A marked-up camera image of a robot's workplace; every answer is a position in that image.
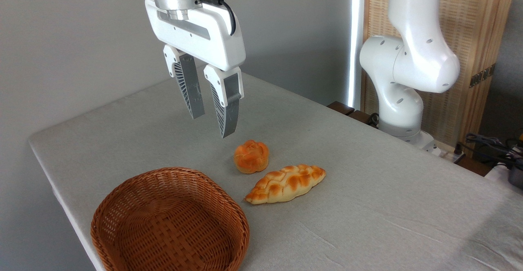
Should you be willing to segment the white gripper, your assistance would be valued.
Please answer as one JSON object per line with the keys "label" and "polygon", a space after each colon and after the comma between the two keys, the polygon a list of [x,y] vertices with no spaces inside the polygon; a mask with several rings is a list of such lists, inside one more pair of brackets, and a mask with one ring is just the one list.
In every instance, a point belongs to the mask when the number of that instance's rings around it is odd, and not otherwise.
{"label": "white gripper", "polygon": [[145,0],[145,8],[154,34],[167,44],[163,48],[166,66],[178,84],[191,118],[204,115],[196,57],[208,64],[204,77],[211,86],[220,135],[225,138],[234,133],[239,103],[244,98],[242,72],[238,66],[246,59],[239,23],[231,35],[229,12],[210,4],[189,9],[188,20],[170,18],[151,0]]}

